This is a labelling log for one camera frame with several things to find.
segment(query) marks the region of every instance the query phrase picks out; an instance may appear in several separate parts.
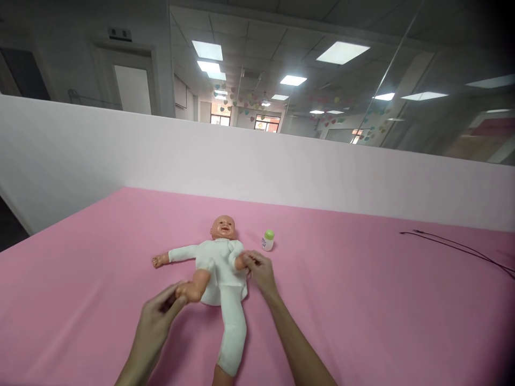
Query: doll head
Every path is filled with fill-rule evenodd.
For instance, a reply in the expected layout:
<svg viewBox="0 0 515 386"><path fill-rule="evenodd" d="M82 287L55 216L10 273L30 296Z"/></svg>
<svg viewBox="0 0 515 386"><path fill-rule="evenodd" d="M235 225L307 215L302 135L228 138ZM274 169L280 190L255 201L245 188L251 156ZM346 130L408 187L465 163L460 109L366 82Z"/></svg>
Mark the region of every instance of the doll head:
<svg viewBox="0 0 515 386"><path fill-rule="evenodd" d="M209 231L213 240L216 239L236 239L236 224L232 217L229 216L220 216L215 222L213 222L213 226Z"/></svg>

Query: doorframe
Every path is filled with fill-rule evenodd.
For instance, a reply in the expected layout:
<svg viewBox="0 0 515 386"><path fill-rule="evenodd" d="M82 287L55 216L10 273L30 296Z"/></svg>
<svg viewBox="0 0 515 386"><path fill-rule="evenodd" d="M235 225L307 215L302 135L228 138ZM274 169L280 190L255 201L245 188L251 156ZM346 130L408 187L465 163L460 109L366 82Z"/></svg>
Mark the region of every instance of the doorframe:
<svg viewBox="0 0 515 386"><path fill-rule="evenodd" d="M149 56L152 62L152 72L153 72L153 80L154 80L154 88L156 91L156 111L153 115L162 115L161 114L161 92L159 89L159 76L157 71L157 49L156 46L152 46L149 44L139 44L132 42L124 42L124 41L113 41L110 39L98 38L96 36L89 36L86 38L87 49L90 52L93 68L95 71L95 77L97 79L98 89L100 90L100 95L102 100L108 101L109 94L107 89L104 86L103 78L104 71L101 65L100 53L99 49L110 49L110 50L118 50L123 51L128 54L136 54L144 56Z"/></svg>

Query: white pant leg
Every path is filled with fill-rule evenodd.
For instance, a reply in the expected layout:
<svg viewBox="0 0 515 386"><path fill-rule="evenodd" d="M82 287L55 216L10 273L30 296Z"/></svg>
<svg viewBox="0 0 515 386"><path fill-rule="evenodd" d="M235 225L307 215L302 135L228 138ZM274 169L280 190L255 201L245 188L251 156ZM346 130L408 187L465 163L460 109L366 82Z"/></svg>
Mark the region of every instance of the white pant leg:
<svg viewBox="0 0 515 386"><path fill-rule="evenodd" d="M241 306L242 290L241 286L220 286L224 336L217 363L230 376L235 376L238 371L247 336L247 324Z"/></svg>

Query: door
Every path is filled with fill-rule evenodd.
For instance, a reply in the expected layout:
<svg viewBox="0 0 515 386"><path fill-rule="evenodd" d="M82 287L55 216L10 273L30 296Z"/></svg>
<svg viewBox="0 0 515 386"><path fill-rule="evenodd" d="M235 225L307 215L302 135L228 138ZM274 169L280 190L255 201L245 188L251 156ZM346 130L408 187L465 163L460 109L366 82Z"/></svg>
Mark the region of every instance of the door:
<svg viewBox="0 0 515 386"><path fill-rule="evenodd" d="M150 52L97 47L97 60L102 98L110 107L159 114Z"/></svg>

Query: ceiling light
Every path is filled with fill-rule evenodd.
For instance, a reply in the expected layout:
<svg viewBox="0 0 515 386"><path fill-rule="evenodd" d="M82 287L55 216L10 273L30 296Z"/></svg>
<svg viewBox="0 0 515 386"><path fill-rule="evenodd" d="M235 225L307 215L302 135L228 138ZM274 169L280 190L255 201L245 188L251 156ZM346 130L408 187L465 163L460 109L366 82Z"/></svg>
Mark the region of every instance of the ceiling light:
<svg viewBox="0 0 515 386"><path fill-rule="evenodd" d="M369 48L370 47L359 46L357 44L336 42L327 51L320 55L317 60L320 62L345 64L356 56L361 55Z"/></svg>
<svg viewBox="0 0 515 386"><path fill-rule="evenodd" d="M209 62L202 62L197 61L200 69L205 72L220 72L220 66L218 63L209 63Z"/></svg>
<svg viewBox="0 0 515 386"><path fill-rule="evenodd" d="M211 79L226 80L225 72L209 72L208 71L208 77L210 77Z"/></svg>
<svg viewBox="0 0 515 386"><path fill-rule="evenodd" d="M477 82L467 83L467 86L481 88L496 88L508 86L515 83L515 74L505 75L503 77L480 80Z"/></svg>
<svg viewBox="0 0 515 386"><path fill-rule="evenodd" d="M426 99L441 98L441 97L446 97L446 96L447 96L447 94L433 93L431 91L427 91L425 93L402 96L401 98L409 99L409 100L426 100Z"/></svg>
<svg viewBox="0 0 515 386"><path fill-rule="evenodd" d="M487 113L507 113L510 109L488 110Z"/></svg>
<svg viewBox="0 0 515 386"><path fill-rule="evenodd" d="M379 100L392 100L394 96L395 96L395 93L383 94L383 95L376 95L376 96L374 96L374 99L379 99Z"/></svg>
<svg viewBox="0 0 515 386"><path fill-rule="evenodd" d="M290 86L298 86L303 83L307 78L296 77L293 75L286 75L283 80L281 80L281 84L287 84Z"/></svg>
<svg viewBox="0 0 515 386"><path fill-rule="evenodd" d="M275 94L274 96L272 96L272 99L277 99L277 100L286 100L288 99L289 96L288 95L279 95L279 94Z"/></svg>
<svg viewBox="0 0 515 386"><path fill-rule="evenodd" d="M203 57L205 59L213 59L222 61L224 58L222 57L222 46L219 44L205 43L199 42L196 40L192 40L193 47L195 47L195 51L197 51L198 57Z"/></svg>

